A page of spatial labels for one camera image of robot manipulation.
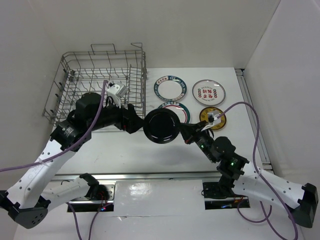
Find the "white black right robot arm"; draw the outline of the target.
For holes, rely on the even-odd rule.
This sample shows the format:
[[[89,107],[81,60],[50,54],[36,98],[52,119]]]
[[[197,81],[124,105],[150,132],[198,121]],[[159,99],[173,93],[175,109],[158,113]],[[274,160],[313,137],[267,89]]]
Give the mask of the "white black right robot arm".
[[[221,136],[213,139],[203,128],[205,122],[182,123],[180,133],[186,144],[195,143],[221,173],[218,190],[223,196],[243,195],[268,203],[286,206],[299,226],[312,228],[319,202],[317,188],[288,181],[238,155],[231,141]]]

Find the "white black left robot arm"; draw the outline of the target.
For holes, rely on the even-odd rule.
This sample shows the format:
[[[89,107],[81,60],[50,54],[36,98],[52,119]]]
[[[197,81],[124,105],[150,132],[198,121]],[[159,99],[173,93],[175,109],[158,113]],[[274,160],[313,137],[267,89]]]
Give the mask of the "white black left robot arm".
[[[43,152],[16,184],[0,192],[0,207],[18,225],[32,229],[49,211],[73,199],[96,200],[103,190],[91,174],[83,173],[58,187],[47,187],[60,168],[92,138],[92,132],[115,126],[129,134],[144,124],[132,104],[116,106],[115,97],[104,106],[104,98],[94,92],[76,101],[75,110],[51,133]]]

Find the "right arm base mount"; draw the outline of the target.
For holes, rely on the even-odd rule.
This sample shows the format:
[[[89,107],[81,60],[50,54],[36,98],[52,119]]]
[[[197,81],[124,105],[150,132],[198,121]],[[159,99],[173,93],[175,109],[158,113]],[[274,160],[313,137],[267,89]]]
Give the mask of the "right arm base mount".
[[[206,210],[228,210],[240,208],[250,208],[249,198],[244,195],[237,195],[223,190],[219,185],[221,174],[215,171],[200,172],[202,180],[202,190],[200,194],[204,198]]]

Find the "black plate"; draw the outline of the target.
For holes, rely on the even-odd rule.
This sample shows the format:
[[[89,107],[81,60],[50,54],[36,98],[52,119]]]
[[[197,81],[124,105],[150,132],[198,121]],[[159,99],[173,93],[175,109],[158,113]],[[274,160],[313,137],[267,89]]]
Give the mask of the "black plate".
[[[179,135],[179,126],[180,120],[172,110],[157,108],[144,118],[143,132],[151,142],[167,144]]]

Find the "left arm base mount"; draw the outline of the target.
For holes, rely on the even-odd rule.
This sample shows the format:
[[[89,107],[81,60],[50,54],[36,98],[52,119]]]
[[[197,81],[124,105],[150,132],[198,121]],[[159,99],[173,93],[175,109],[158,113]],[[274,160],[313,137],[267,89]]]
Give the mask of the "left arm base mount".
[[[116,182],[102,180],[98,190],[92,196],[77,197],[68,203],[76,213],[93,213],[102,208],[102,212],[114,211]]]

